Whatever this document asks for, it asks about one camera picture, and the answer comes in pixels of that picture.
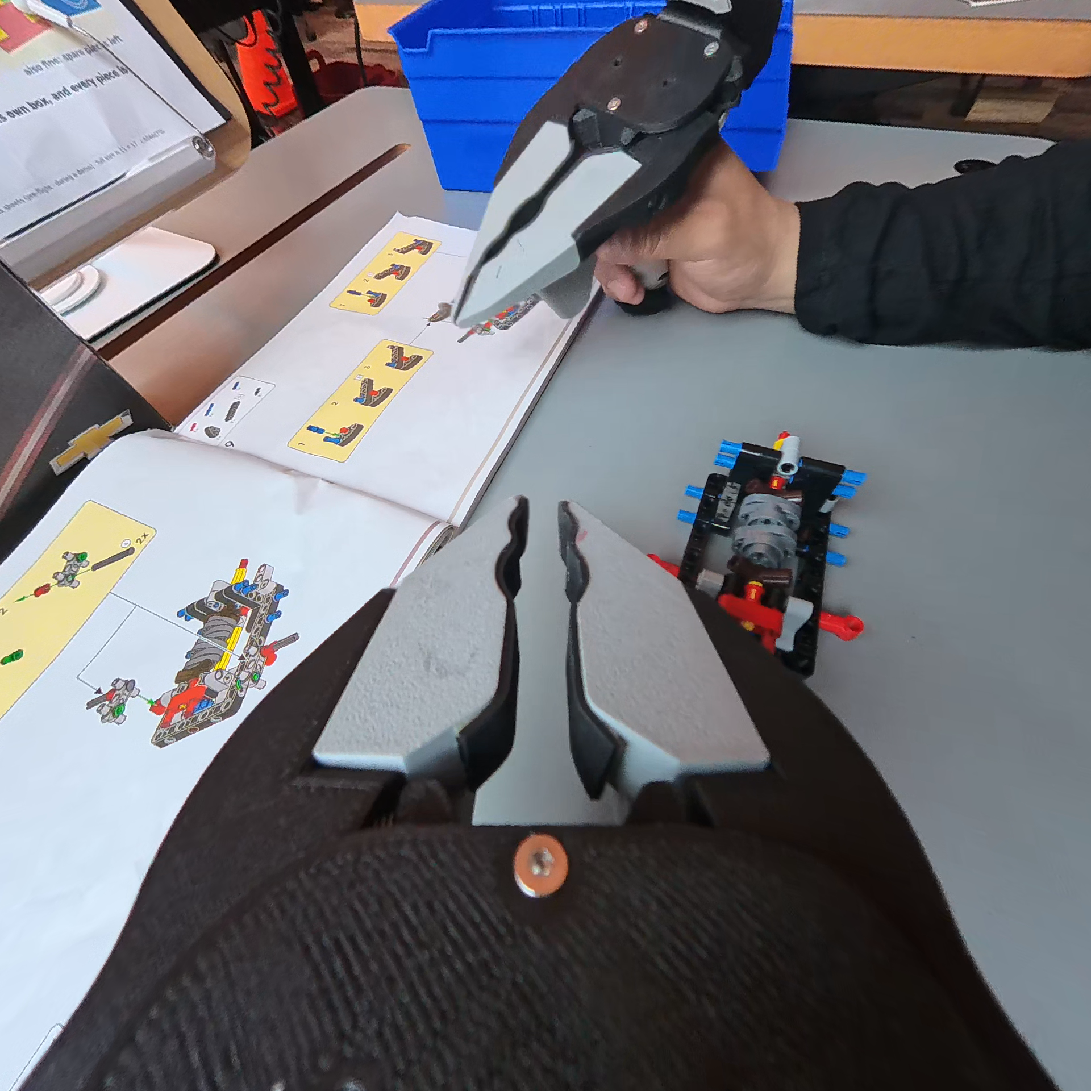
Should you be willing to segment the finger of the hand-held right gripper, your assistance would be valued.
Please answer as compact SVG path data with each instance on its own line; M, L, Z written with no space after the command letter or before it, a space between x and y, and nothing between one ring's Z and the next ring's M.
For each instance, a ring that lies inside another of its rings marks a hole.
M577 230L639 171L624 152L582 157L516 227L515 192L503 180L485 205L465 275L465 325L496 317L507 307L539 298L562 320L580 314L592 293L592 271Z
M497 180L456 293L456 327L482 323L533 293L546 297L561 317L575 313L565 296L567 280L580 268L571 228L560 227L553 214L538 227L516 224L520 214L535 219L544 213L543 197L573 149L567 124L548 120Z

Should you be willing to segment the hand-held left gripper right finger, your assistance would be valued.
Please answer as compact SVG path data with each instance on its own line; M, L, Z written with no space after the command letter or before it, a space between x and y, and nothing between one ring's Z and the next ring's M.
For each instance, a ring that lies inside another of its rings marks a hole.
M568 601L570 750L588 798L771 762L683 584L572 501L558 505Z

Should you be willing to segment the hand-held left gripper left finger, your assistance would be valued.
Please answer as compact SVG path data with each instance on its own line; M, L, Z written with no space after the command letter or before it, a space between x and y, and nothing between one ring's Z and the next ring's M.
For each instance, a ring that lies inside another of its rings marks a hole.
M399 583L317 738L320 766L473 791L504 764L528 516L527 497L507 499Z

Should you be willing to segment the black lego frame assembly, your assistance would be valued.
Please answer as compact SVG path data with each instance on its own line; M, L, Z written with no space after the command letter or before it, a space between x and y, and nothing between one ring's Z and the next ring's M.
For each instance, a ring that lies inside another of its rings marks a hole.
M824 609L826 571L846 565L830 544L849 528L834 520L841 499L854 497L866 473L801 452L790 432L783 449L721 442L716 471L688 485L695 509L681 562L649 558L716 606L799 675L815 670L823 632L846 643L865 632L855 615Z

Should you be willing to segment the lego instruction booklet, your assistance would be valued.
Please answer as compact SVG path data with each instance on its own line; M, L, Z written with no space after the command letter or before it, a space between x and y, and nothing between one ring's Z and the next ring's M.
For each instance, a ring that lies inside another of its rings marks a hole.
M447 315L473 232L396 215L171 432L111 396L2 562L2 1089L60 1038L257 705L464 521L578 328Z

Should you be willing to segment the person's right forearm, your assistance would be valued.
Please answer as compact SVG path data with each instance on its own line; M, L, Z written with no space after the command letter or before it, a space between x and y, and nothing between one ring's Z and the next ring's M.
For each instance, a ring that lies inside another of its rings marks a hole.
M798 205L798 322L882 346L1090 347L1090 143Z

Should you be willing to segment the black lego box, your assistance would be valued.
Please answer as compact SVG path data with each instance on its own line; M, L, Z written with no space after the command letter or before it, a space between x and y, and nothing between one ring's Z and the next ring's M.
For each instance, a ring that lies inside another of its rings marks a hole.
M169 427L1 266L1 558L113 440Z

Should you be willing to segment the person's right hand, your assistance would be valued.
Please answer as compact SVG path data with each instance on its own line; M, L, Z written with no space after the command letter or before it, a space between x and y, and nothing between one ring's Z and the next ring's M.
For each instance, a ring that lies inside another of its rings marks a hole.
M637 266L664 262L673 292L702 311L792 314L799 233L798 205L774 197L718 141L683 197L598 249L594 277L614 301L638 305L645 289Z

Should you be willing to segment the blue plastic bin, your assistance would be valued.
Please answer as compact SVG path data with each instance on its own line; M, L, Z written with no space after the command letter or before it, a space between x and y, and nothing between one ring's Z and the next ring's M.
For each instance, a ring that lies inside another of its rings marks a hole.
M745 89L727 116L720 139L753 173L777 167L786 134L789 76ZM489 193L503 177L511 140L548 89L528 80L470 77L461 89L453 77L421 81L413 101L445 189Z

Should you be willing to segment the grey table with brown edge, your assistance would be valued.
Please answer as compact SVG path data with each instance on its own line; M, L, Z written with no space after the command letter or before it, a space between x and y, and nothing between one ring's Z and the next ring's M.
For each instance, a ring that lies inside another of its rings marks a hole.
M396 213L476 229L487 201L440 184L409 89L358 89L156 223L209 242L220 262L99 353L178 424Z

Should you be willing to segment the wooden desk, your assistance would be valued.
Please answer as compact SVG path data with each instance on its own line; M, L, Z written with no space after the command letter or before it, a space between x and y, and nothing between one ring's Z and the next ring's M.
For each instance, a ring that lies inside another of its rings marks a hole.
M712 89L786 81L789 65L1003 76L1089 76L1089 2L932 11L856 11L853 2L731 2L714 16L683 2L357 2L384 15L413 89L453 77L528 80L573 93L570 103L616 99L636 88L672 93L683 77Z

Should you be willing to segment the white tray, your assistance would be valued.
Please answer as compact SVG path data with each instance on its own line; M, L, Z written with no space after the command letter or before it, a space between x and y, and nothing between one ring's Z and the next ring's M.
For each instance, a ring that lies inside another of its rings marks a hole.
M36 293L92 341L195 280L217 260L211 243L146 226Z

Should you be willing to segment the clear acrylic sign holder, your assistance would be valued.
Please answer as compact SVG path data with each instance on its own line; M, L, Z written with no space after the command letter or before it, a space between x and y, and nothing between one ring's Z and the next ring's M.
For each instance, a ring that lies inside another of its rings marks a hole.
M239 144L248 142L241 107L231 85L217 69L205 77L197 75L197 67L211 61L209 53L171 3L135 3L199 85L229 111L229 119L208 136L185 137L123 180L106 185L15 238L2 240L2 263L23 280L47 280L70 262L96 253L116 237L137 229L159 215L173 197L195 185L209 184L230 170L229 155Z

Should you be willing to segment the printed instruction sheet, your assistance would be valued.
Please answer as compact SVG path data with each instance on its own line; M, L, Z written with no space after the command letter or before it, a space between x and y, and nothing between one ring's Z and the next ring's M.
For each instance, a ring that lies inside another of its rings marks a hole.
M135 2L2 2L2 240L228 119Z

